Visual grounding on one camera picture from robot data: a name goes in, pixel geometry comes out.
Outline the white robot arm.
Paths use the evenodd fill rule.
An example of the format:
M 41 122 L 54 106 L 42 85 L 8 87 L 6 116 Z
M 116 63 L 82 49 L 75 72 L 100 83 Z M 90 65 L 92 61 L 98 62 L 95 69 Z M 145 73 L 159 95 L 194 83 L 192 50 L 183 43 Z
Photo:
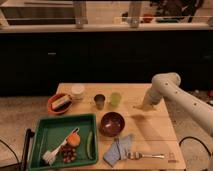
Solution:
M 213 137 L 213 107 L 182 90 L 181 77 L 174 72 L 156 74 L 142 102 L 143 110 L 151 110 L 163 97 L 181 106 L 211 137 Z

